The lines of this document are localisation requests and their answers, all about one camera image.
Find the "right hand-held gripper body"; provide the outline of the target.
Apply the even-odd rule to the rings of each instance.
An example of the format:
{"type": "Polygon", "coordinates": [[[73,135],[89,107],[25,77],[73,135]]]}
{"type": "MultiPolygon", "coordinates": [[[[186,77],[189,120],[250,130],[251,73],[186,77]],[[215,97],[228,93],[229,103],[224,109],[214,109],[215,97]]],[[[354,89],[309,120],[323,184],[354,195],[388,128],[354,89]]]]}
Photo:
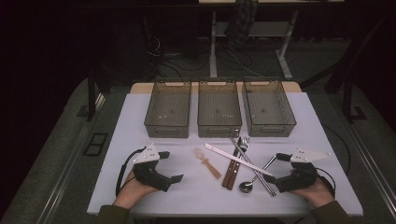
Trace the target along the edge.
{"type": "Polygon", "coordinates": [[[331,153],[298,148],[288,161],[292,167],[290,175],[276,179],[275,185],[280,192],[305,189],[315,184],[317,170],[313,161],[330,158],[331,153]]]}

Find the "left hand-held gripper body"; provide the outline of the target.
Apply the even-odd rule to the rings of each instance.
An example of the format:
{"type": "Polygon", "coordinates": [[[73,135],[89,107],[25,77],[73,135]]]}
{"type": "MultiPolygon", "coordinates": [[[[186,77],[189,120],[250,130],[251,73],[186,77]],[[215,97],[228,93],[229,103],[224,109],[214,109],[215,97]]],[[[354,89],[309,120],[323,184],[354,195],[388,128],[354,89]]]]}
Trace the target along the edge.
{"type": "Polygon", "coordinates": [[[144,185],[154,187],[155,189],[168,191],[171,178],[161,175],[156,171],[156,166],[160,161],[159,151],[150,144],[135,159],[134,177],[144,185]]]}

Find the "wooden handled fork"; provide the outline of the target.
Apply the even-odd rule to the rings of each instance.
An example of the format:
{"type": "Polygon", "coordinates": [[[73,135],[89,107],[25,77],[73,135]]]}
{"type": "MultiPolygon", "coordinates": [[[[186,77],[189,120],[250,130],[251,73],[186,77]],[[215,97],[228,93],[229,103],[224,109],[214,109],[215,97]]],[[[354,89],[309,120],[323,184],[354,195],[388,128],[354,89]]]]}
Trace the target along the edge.
{"type": "MultiPolygon", "coordinates": [[[[249,138],[248,137],[242,137],[241,138],[240,147],[241,147],[241,149],[244,152],[246,152],[247,149],[248,149],[248,142],[249,142],[249,138]]],[[[228,189],[232,189],[233,188],[233,184],[234,184],[234,181],[236,179],[236,176],[237,176],[237,173],[238,173],[238,170],[239,170],[239,166],[240,166],[240,163],[237,162],[237,161],[233,165],[232,175],[231,175],[231,178],[230,178],[229,183],[227,185],[228,189]]]]}

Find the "translucent grey storage bin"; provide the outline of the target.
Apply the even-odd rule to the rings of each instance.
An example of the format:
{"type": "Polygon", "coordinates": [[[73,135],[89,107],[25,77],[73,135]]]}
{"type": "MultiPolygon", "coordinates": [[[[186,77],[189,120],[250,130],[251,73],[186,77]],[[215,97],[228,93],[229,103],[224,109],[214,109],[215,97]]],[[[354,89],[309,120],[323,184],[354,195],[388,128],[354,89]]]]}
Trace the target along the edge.
{"type": "Polygon", "coordinates": [[[191,107],[189,80],[159,79],[154,83],[144,120],[149,137],[188,138],[191,107]]]}
{"type": "Polygon", "coordinates": [[[199,82],[197,125],[200,137],[239,136],[242,117],[234,80],[207,79],[199,82]]]}
{"type": "Polygon", "coordinates": [[[281,81],[246,78],[242,94],[249,136],[290,136],[297,121],[281,81]]]}

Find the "person's right hand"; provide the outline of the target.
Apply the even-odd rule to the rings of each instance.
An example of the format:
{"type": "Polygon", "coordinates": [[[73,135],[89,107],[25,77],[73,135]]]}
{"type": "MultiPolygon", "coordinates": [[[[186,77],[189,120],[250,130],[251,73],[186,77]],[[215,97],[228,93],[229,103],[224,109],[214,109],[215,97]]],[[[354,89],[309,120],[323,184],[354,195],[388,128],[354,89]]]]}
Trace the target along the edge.
{"type": "Polygon", "coordinates": [[[314,208],[319,208],[334,201],[329,189],[320,179],[317,179],[313,186],[305,189],[296,189],[292,193],[303,197],[314,208]]]}

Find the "person's left hand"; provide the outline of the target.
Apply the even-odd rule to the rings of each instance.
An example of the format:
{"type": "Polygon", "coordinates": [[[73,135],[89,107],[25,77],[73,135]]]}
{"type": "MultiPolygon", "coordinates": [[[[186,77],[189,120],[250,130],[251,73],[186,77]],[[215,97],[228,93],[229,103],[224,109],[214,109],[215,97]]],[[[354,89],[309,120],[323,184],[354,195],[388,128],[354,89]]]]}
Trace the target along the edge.
{"type": "Polygon", "coordinates": [[[156,192],[154,187],[144,185],[134,178],[134,172],[131,171],[124,182],[120,193],[116,197],[113,205],[127,210],[131,210],[145,196],[156,192]]]}

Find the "black metal stand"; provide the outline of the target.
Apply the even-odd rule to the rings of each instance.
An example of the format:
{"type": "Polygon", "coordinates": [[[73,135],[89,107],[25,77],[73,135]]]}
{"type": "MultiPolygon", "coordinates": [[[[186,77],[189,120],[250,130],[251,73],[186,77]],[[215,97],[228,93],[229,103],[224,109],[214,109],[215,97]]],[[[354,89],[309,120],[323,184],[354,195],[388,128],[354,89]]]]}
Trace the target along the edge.
{"type": "Polygon", "coordinates": [[[365,120],[367,117],[359,106],[352,105],[353,76],[349,75],[344,82],[343,115],[349,123],[354,120],[365,120]]]}
{"type": "Polygon", "coordinates": [[[96,99],[99,93],[109,90],[104,69],[101,66],[93,67],[88,72],[88,118],[91,121],[96,112],[96,99]]]}

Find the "dark plaid cloth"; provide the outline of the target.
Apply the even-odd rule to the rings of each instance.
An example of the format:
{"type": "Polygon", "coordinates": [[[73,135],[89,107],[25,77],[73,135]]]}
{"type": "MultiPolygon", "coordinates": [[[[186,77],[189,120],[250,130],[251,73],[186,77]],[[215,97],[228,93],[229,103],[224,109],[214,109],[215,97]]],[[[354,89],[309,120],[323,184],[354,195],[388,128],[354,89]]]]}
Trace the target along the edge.
{"type": "Polygon", "coordinates": [[[258,10],[258,0],[236,0],[234,13],[231,16],[224,34],[230,50],[240,50],[248,41],[258,10]]]}

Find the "aluminium floor rail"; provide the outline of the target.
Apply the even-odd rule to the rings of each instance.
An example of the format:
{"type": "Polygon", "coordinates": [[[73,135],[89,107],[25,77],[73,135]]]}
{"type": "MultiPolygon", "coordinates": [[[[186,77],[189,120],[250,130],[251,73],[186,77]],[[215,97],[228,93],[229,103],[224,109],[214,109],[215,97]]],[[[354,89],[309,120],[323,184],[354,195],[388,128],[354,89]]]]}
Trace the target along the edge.
{"type": "Polygon", "coordinates": [[[396,134],[387,124],[358,120],[350,125],[362,161],[396,218],[396,134]]]}
{"type": "Polygon", "coordinates": [[[85,143],[91,134],[92,127],[97,120],[97,113],[99,113],[106,101],[106,97],[99,93],[97,96],[93,97],[93,117],[90,121],[86,121],[81,127],[77,139],[73,143],[73,149],[71,154],[67,159],[62,172],[58,175],[58,180],[56,181],[53,189],[50,192],[49,198],[36,222],[36,224],[50,224],[56,210],[61,202],[64,192],[69,185],[72,175],[77,167],[79,158],[82,156],[82,151],[85,148],[85,143]]]}

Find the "white metal desk frame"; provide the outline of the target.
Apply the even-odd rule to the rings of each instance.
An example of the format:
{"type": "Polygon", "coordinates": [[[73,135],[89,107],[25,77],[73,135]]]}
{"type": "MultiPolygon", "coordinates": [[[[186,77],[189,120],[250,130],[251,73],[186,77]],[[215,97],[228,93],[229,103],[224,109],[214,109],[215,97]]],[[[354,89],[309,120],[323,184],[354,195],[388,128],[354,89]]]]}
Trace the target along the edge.
{"type": "MultiPolygon", "coordinates": [[[[282,37],[282,46],[275,51],[279,67],[285,79],[292,79],[289,69],[290,63],[285,59],[285,54],[291,40],[291,35],[295,27],[299,12],[302,7],[306,6],[325,6],[326,4],[342,4],[345,0],[256,0],[260,7],[280,6],[292,7],[291,15],[288,21],[264,21],[259,25],[253,26],[253,33],[258,36],[282,37]]],[[[224,22],[217,21],[217,10],[212,9],[211,36],[210,36],[210,54],[209,70],[211,77],[218,76],[217,58],[216,58],[216,39],[220,37],[220,29],[225,29],[224,22]]]]}

